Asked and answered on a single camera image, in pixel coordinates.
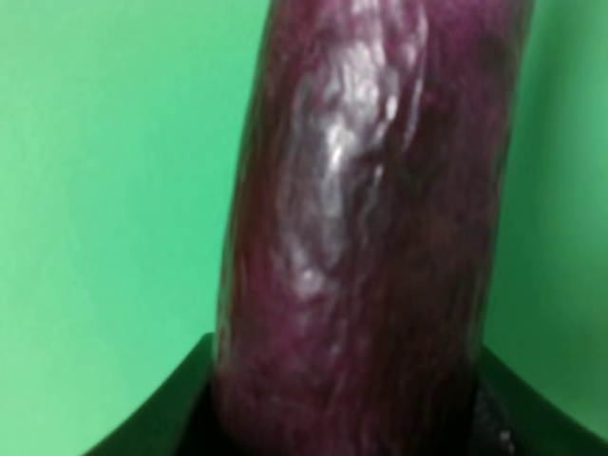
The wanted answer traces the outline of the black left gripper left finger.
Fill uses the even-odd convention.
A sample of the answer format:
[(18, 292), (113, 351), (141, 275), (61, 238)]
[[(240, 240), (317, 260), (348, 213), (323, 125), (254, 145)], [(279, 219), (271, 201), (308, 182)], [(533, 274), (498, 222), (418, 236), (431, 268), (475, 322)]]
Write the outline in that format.
[(87, 453), (220, 455), (223, 437), (209, 390), (212, 341), (204, 335), (148, 400)]

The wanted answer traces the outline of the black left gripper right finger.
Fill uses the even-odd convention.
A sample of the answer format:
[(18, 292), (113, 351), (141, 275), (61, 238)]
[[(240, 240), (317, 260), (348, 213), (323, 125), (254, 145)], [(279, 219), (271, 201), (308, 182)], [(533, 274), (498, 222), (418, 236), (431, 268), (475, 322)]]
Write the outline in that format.
[(607, 441), (553, 406), (485, 348), (470, 455), (607, 454)]

